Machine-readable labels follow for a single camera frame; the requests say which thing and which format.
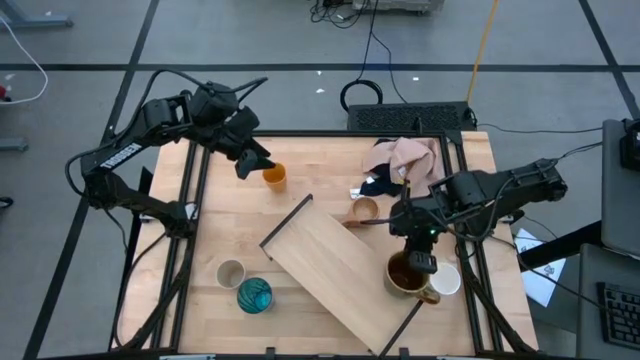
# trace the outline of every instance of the wooden table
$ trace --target wooden table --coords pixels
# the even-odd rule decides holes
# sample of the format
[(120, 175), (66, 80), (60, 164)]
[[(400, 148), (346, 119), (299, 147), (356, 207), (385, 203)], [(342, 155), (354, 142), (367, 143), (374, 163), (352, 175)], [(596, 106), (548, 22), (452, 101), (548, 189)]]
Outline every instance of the wooden table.
[[(469, 169), (495, 171), (487, 134), (469, 132), (463, 133), (463, 138)], [(367, 354), (367, 347), (275, 261), (269, 261), (258, 244), (309, 193), (324, 211), (336, 218), (344, 216), (351, 203), (349, 189), (359, 187), (364, 179), (362, 157), (375, 140), (258, 138), (271, 151), (271, 158), (287, 168), (288, 190), (283, 194), (272, 193), (264, 185), (260, 172), (241, 181), (236, 178), (233, 163), (220, 154), (211, 157), (180, 339), (181, 353), (264, 354), (266, 347), (275, 347), (279, 354)], [(187, 148), (186, 141), (162, 147), (151, 196), (164, 201), (178, 198)], [(455, 170), (452, 146), (450, 151)], [(201, 149), (195, 164), (199, 164), (200, 154)], [(194, 173), (190, 194), (195, 193), (197, 171)], [(388, 214), (395, 201), (388, 196), (376, 200), (381, 205), (381, 214)], [(158, 222), (143, 225), (136, 254), (162, 231)], [(354, 232), (379, 254), (381, 264), (404, 245), (403, 239), (388, 234), (386, 226)], [(498, 225), (496, 235), (511, 240), (506, 225)], [(158, 301), (168, 244), (168, 240), (164, 241), (145, 256), (131, 277), (119, 325), (123, 341), (135, 333)], [(434, 254), (439, 261), (458, 267), (454, 245), (451, 235), (442, 234)], [(514, 249), (492, 240), (485, 241), (484, 246), (496, 305), (524, 341), (537, 348)], [(262, 277), (272, 285), (277, 308), (247, 315), (237, 306), (236, 292), (217, 285), (217, 266), (232, 258), (247, 267), (248, 277)], [(484, 346), (491, 349), (486, 313), (479, 301), (477, 304)], [(169, 343), (173, 311), (167, 312), (164, 345)], [(399, 347), (408, 347), (412, 355), (474, 354), (464, 291), (444, 297), (438, 305), (423, 305), (389, 354), (397, 354)]]

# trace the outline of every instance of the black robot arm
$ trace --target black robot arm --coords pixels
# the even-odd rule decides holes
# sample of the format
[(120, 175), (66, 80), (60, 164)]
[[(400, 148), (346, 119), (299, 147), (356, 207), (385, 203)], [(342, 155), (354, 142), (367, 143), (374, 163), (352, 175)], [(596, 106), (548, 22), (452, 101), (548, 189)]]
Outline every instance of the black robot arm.
[(246, 106), (240, 109), (235, 93), (220, 84), (207, 83), (194, 95), (183, 91), (150, 100), (108, 145), (81, 158), (84, 195), (94, 208), (124, 207), (158, 219), (169, 236), (186, 237), (193, 225), (183, 205), (132, 190), (113, 171), (147, 147), (186, 138), (225, 154), (236, 162), (238, 177), (245, 179), (253, 170), (275, 166), (268, 159), (271, 154), (252, 137), (259, 124), (253, 111)]
[(437, 271), (433, 244), (439, 234), (451, 231), (449, 225), (464, 223), (468, 231), (464, 237), (481, 241), (499, 218), (527, 203), (560, 200), (567, 186), (556, 162), (540, 159), (494, 174), (460, 172), (432, 184), (429, 196), (413, 199), (405, 186), (400, 201), (391, 207), (389, 232), (406, 237), (405, 253), (414, 269), (433, 274)]

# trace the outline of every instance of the teal glass cup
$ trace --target teal glass cup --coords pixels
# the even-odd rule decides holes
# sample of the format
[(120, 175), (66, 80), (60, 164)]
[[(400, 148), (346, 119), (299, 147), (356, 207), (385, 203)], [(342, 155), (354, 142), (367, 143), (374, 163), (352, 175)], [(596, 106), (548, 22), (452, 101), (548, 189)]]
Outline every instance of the teal glass cup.
[(273, 302), (273, 291), (264, 279), (247, 279), (238, 288), (238, 306), (247, 314), (267, 311)]

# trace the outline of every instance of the pink cloth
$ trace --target pink cloth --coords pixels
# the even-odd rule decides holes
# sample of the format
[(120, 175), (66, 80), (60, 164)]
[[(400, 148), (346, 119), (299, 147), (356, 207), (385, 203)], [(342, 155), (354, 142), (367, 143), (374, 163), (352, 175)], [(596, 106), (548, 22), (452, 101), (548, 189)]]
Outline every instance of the pink cloth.
[(363, 172), (380, 164), (389, 164), (391, 181), (411, 184), (411, 197), (429, 195), (429, 185), (444, 177), (440, 145), (432, 138), (407, 139), (380, 143), (362, 161)]

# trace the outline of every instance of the keyboard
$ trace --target keyboard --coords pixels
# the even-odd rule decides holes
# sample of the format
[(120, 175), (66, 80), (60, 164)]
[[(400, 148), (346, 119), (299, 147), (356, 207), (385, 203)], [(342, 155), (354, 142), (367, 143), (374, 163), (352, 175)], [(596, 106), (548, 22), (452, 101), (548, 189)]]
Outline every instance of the keyboard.
[(640, 350), (640, 290), (605, 282), (597, 287), (598, 302), (609, 310), (600, 311), (604, 341)]
[(417, 121), (425, 131), (474, 130), (465, 119), (465, 102), (352, 105), (349, 130), (414, 130)]

